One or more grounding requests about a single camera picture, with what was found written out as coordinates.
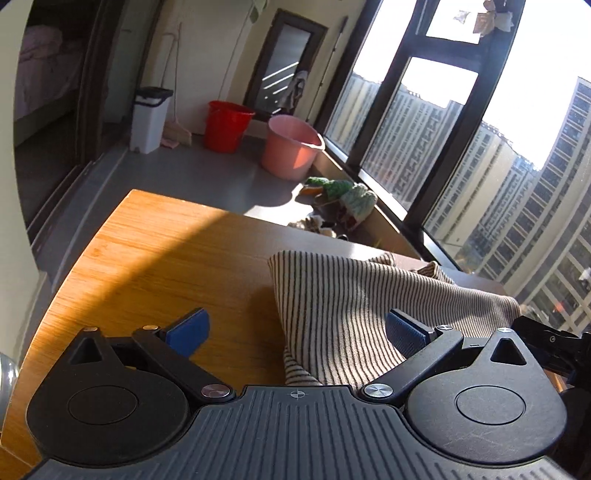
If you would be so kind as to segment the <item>white trash bin black lid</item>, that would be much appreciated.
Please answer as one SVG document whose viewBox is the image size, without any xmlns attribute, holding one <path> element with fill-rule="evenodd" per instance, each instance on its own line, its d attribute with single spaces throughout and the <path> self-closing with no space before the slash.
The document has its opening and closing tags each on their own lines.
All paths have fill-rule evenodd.
<svg viewBox="0 0 591 480">
<path fill-rule="evenodd" d="M 160 146 L 168 105 L 173 91 L 161 87 L 140 87 L 133 102 L 129 149 L 149 154 Z"/>
</svg>

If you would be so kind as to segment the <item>light green plush slipper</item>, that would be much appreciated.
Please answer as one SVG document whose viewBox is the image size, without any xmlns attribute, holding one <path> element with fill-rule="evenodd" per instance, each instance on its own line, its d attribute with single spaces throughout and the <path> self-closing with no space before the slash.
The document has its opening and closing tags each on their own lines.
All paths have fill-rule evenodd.
<svg viewBox="0 0 591 480">
<path fill-rule="evenodd" d="M 356 184 L 339 198 L 339 221 L 346 231 L 353 231 L 373 212 L 377 195 L 366 185 Z"/>
</svg>

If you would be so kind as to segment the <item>red plastic bucket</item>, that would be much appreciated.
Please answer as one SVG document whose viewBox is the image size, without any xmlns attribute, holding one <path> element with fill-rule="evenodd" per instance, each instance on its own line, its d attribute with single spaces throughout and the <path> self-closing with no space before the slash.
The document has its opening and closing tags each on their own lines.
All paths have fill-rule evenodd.
<svg viewBox="0 0 591 480">
<path fill-rule="evenodd" d="M 204 147 L 217 153 L 235 153 L 250 121 L 252 109 L 232 102 L 214 100 L 208 103 Z"/>
</svg>

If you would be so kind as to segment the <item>pink plastic bucket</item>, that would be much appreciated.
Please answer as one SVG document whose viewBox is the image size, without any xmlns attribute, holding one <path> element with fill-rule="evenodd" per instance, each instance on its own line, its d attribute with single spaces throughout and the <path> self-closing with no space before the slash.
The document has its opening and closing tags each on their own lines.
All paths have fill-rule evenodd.
<svg viewBox="0 0 591 480">
<path fill-rule="evenodd" d="M 267 122 L 266 145 L 260 166 L 277 178 L 301 181 L 325 140 L 311 125 L 290 115 L 276 115 Z"/>
</svg>

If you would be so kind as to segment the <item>striped beige knit garment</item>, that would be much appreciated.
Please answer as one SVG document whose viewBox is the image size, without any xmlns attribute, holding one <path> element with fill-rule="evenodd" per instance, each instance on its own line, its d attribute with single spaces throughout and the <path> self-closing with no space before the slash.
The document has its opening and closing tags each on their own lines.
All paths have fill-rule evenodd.
<svg viewBox="0 0 591 480">
<path fill-rule="evenodd" d="M 288 250 L 271 256 L 269 267 L 293 386 L 359 389 L 403 363 L 406 354 L 386 335 L 393 309 L 480 338 L 521 314 L 510 296 L 461 287 L 435 262 L 401 269 L 390 253 L 356 260 Z"/>
</svg>

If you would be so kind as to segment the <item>long mop pole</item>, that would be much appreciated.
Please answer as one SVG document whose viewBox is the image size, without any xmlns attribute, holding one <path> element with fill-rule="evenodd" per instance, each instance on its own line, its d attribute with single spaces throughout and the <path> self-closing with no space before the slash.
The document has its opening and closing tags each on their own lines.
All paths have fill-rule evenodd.
<svg viewBox="0 0 591 480">
<path fill-rule="evenodd" d="M 328 60 L 327 60 L 327 62 L 325 62 L 325 67 L 324 67 L 324 70 L 322 71 L 322 77 L 321 77 L 320 83 L 318 83 L 318 88 L 317 88 L 317 90 L 315 90 L 314 98 L 312 98 L 312 101 L 311 101 L 311 107 L 308 109 L 308 115 L 307 115 L 307 117 L 305 117 L 305 121 L 307 121 L 307 122 L 309 122 L 311 120 L 311 115 L 312 115 L 312 113 L 314 113 L 315 105 L 318 102 L 318 97 L 320 97 L 320 94 L 322 92 L 322 88 L 324 88 L 324 86 L 325 86 L 325 80 L 327 80 L 329 67 L 331 66 L 331 63 L 332 63 L 332 58 L 334 58 L 334 56 L 335 56 L 335 51 L 338 49 L 339 42 L 341 42 L 341 39 L 342 39 L 342 34 L 344 34 L 344 31 L 345 31 L 348 23 L 349 23 L 349 15 L 346 15 L 344 18 L 342 18 L 341 23 L 339 23 L 339 30 L 338 30 L 337 35 L 335 35 L 335 41 L 332 43 L 332 48 L 331 48 L 331 52 L 329 53 Z"/>
</svg>

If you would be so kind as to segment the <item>bed with pink bedding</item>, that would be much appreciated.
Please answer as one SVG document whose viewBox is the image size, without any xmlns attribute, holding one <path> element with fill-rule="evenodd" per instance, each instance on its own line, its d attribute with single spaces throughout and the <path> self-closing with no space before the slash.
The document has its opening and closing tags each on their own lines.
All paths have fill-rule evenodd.
<svg viewBox="0 0 591 480">
<path fill-rule="evenodd" d="M 62 98 L 79 86 L 83 45 L 48 25 L 25 29 L 15 83 L 14 120 Z"/>
</svg>

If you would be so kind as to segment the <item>grey cloth on door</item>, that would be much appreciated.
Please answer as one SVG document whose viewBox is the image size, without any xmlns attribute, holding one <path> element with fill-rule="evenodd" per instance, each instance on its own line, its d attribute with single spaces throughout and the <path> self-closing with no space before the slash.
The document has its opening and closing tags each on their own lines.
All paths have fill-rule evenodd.
<svg viewBox="0 0 591 480">
<path fill-rule="evenodd" d="M 283 113 L 293 114 L 296 110 L 297 103 L 300 102 L 304 94 L 305 84 L 308 81 L 308 71 L 298 71 L 294 78 L 291 79 L 290 85 L 287 86 L 286 93 L 281 98 L 280 109 Z"/>
</svg>

